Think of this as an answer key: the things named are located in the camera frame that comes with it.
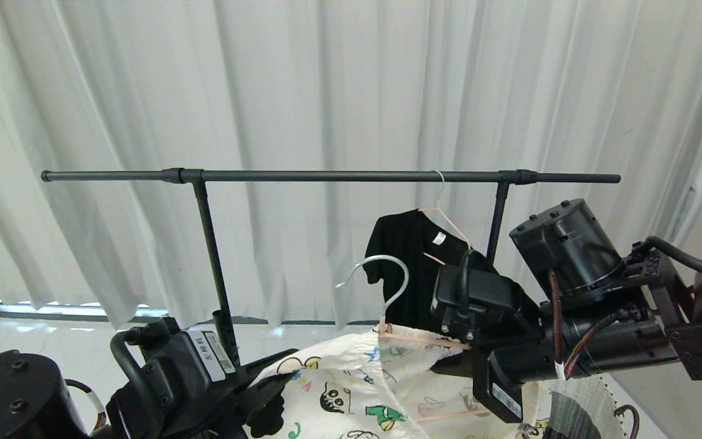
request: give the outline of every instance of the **hanger hook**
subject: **hanger hook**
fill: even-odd
[[[387,300],[386,303],[384,303],[384,309],[383,309],[383,311],[381,311],[381,315],[385,316],[388,307],[390,305],[392,305],[392,303],[394,303],[395,300],[397,300],[397,298],[401,297],[402,293],[405,292],[405,289],[408,286],[408,280],[410,278],[409,277],[410,275],[408,273],[408,267],[405,265],[405,262],[399,260],[398,258],[396,258],[394,256],[390,256],[390,255],[373,255],[373,256],[367,257],[365,259],[362,259],[362,261],[360,261],[355,266],[353,266],[353,268],[351,269],[351,272],[346,277],[346,280],[342,281],[340,284],[335,285],[335,288],[340,288],[343,285],[345,285],[346,282],[348,282],[349,279],[351,279],[351,276],[353,276],[354,272],[356,272],[356,270],[359,269],[359,267],[363,266],[364,264],[366,264],[368,262],[373,262],[373,261],[392,261],[392,262],[395,262],[395,264],[398,264],[402,268],[402,272],[405,275],[405,277],[402,278],[402,286],[400,287],[400,289],[395,293],[395,295],[393,295],[391,298],[389,298],[389,300]]]
[[[432,170],[432,172],[437,172],[441,176],[441,189],[438,192],[438,207],[441,207],[441,197],[443,197],[443,189],[446,189],[446,177],[443,177],[443,173],[438,170]]]

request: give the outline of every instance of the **white curtain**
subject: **white curtain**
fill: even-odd
[[[0,2],[0,298],[217,307],[190,187],[50,170],[621,173],[513,187],[505,232],[586,197],[620,253],[670,223],[702,148],[702,2]],[[374,319],[334,284],[437,184],[209,184],[232,314]],[[441,204],[485,248],[491,184]]]

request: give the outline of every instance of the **screw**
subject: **screw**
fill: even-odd
[[[27,402],[25,402],[21,398],[18,398],[17,400],[14,400],[12,404],[10,404],[10,410],[13,413],[22,412],[27,405],[29,405]]]

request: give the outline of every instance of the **hanger bar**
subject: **hanger bar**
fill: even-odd
[[[618,174],[537,173],[530,170],[446,171],[446,182],[453,183],[619,183]],[[196,181],[367,181],[439,182],[434,171],[239,171],[171,168],[161,171],[43,171],[42,181],[131,181],[161,180],[167,183]]]

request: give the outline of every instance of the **white clothing label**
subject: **white clothing label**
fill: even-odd
[[[432,239],[432,244],[435,245],[440,245],[443,244],[443,241],[446,240],[446,234],[443,232],[438,232],[438,236],[435,237],[435,239]]]
[[[234,373],[235,365],[229,360],[229,356],[226,355],[226,351],[221,347],[221,342],[218,341],[218,336],[213,331],[202,331],[207,341],[210,343],[210,347],[213,348],[216,358],[221,363],[221,367],[224,368],[226,373]]]
[[[211,381],[223,381],[226,378],[224,370],[221,368],[220,361],[213,353],[210,342],[207,341],[205,333],[200,330],[189,330],[186,331],[191,337],[191,342],[197,349],[197,353],[202,360],[202,364],[207,370],[207,374],[210,375]]]
[[[498,398],[499,402],[504,403],[505,407],[508,407],[510,411],[516,414],[516,416],[519,418],[522,417],[522,406],[513,400],[513,398],[511,398],[507,393],[505,393],[500,386],[497,385],[497,383],[492,383],[492,395],[495,396],[495,398]]]

